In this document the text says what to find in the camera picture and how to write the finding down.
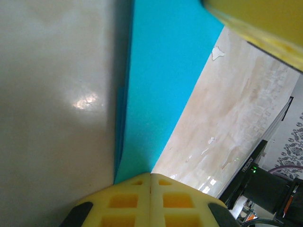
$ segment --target yellow object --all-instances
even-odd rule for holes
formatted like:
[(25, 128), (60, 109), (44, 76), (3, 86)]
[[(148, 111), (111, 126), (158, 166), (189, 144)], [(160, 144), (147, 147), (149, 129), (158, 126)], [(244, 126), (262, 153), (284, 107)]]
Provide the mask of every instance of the yellow object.
[[(86, 203), (92, 203), (92, 207), (85, 214), (84, 222), (77, 226), (219, 227), (216, 218), (221, 214), (214, 217), (209, 204), (226, 210), (231, 216), (220, 200), (163, 175), (150, 173), (92, 194), (79, 201), (77, 207)], [(79, 211), (76, 216), (75, 212), (71, 213), (66, 220), (80, 215)], [(61, 226), (76, 226), (67, 222)]]
[(303, 0), (204, 0), (247, 41), (303, 71)]

